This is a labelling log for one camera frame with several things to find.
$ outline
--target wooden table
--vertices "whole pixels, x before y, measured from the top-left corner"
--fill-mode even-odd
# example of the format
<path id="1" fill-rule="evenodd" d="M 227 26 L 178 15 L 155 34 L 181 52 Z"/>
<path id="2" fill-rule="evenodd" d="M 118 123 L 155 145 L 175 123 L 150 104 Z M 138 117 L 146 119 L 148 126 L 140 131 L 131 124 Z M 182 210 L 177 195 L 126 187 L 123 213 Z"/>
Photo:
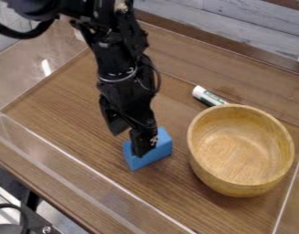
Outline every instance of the wooden table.
<path id="1" fill-rule="evenodd" d="M 271 233 L 299 159 L 299 99 L 295 98 L 299 98 L 299 76 L 158 27 L 146 24 L 143 27 L 150 31 L 148 53 L 164 73 L 152 109 L 159 125 L 174 138 L 172 156 L 136 172 L 128 170 L 122 157 L 122 142 L 128 136 L 124 133 L 114 137 L 107 130 L 98 107 L 95 62 L 87 50 L 3 110 L 55 144 L 60 152 L 48 150 L 44 144 L 31 144 L 35 139 L 27 139 L 12 128 L 11 137 L 20 139 L 18 145 L 32 155 L 32 160 L 19 157 L 15 149 L 0 143 L 0 165 L 91 233 L 132 233 L 134 229 L 94 202 L 106 198 L 99 197 L 104 188 L 92 171 L 198 233 Z M 193 173 L 186 132 L 194 116 L 206 109 L 191 96 L 195 83 L 229 101 L 257 106 L 286 121 L 282 122 L 293 135 L 295 162 L 277 189 L 261 197 L 226 197 Z M 107 197 L 108 205 L 119 204 L 127 195 Z M 150 233 L 171 233 L 162 223 L 152 222 L 155 219 L 148 214 L 136 214 L 130 221 L 142 223 Z M 290 225 L 283 220 L 282 233 Z"/>

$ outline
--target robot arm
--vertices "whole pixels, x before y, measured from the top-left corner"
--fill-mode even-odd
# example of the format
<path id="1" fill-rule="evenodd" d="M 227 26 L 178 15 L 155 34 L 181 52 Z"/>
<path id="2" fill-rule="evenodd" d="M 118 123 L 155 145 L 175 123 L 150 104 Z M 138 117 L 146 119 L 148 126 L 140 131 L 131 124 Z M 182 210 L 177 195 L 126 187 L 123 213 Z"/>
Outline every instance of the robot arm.
<path id="1" fill-rule="evenodd" d="M 150 103 L 160 88 L 160 75 L 150 57 L 144 55 L 148 47 L 147 33 L 135 20 L 134 1 L 4 1 L 22 16 L 43 22 L 35 29 L 34 36 L 47 30 L 60 14 L 72 17 L 71 24 L 82 32 L 96 57 L 96 86 L 102 91 L 99 103 L 108 129 L 119 134 L 132 128 L 132 153 L 142 157 L 158 142 L 158 127 Z M 5 32 L 7 36 L 14 36 L 14 33 L 18 33 L 16 37 L 23 36 L 0 26 L 0 33 Z"/>

